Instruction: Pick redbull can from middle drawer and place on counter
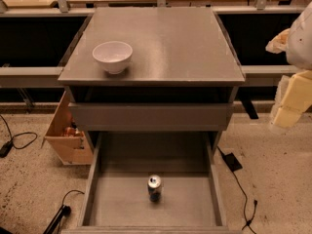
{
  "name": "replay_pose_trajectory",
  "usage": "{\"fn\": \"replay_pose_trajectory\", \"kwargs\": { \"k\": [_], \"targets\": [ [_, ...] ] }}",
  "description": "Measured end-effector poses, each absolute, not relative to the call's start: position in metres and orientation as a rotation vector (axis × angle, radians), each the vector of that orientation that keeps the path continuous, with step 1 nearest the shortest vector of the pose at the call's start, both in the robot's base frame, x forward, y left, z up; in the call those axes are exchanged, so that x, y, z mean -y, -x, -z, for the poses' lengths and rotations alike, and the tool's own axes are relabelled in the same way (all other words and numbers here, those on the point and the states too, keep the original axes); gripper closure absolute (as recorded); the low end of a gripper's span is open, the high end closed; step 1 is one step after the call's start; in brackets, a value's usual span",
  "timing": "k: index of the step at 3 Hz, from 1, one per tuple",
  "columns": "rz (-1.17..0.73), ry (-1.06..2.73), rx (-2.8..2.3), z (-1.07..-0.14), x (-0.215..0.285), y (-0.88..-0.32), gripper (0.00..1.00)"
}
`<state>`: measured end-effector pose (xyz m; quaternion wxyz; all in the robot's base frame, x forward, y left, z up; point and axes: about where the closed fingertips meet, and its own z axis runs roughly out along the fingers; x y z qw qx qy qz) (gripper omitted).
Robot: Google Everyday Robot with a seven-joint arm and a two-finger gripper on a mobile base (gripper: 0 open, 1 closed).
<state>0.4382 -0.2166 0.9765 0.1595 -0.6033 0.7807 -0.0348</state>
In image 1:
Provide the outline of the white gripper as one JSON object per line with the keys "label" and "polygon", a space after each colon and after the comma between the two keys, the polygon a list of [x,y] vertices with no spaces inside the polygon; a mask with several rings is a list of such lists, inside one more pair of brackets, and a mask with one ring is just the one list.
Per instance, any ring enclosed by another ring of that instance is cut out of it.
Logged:
{"label": "white gripper", "polygon": [[[272,54],[284,52],[289,33],[289,29],[280,32],[268,42],[265,50]],[[311,105],[312,71],[298,72],[292,77],[283,76],[271,109],[269,130],[272,133],[285,133]]]}

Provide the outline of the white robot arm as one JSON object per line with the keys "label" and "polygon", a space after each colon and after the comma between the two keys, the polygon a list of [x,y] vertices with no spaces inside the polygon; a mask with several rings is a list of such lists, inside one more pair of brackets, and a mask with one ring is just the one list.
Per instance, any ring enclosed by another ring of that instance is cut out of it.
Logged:
{"label": "white robot arm", "polygon": [[283,134],[312,105],[312,2],[265,50],[273,54],[285,52],[287,62],[299,69],[292,77],[281,78],[271,110],[269,129]]}

